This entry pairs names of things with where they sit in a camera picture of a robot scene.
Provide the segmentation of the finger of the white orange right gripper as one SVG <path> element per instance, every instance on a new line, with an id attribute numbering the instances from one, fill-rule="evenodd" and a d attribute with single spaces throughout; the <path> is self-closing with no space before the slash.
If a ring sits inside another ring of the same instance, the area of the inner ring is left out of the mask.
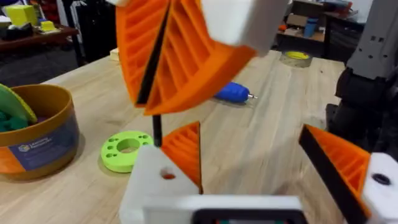
<path id="1" fill-rule="evenodd" d="M 271 48 L 288 1 L 172 1 L 146 115 L 189 110 Z"/>
<path id="2" fill-rule="evenodd" d="M 109 0 L 116 10 L 116 40 L 124 82 L 135 106 L 169 0 Z"/>

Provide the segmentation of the white orange left gripper left finger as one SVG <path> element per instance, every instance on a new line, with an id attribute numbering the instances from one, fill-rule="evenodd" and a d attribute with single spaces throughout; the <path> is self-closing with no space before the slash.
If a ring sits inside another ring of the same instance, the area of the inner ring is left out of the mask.
<path id="1" fill-rule="evenodd" d="M 178 201 L 203 193 L 200 123 L 178 128 L 162 146 L 142 146 L 119 208 L 122 224 L 190 223 L 192 209 Z"/>

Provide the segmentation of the white orange left gripper right finger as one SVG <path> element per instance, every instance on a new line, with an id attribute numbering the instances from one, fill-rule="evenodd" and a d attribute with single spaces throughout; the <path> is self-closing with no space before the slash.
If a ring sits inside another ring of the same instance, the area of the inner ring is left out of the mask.
<path id="1" fill-rule="evenodd" d="M 397 161 L 305 124 L 298 140 L 346 223 L 397 224 Z"/>

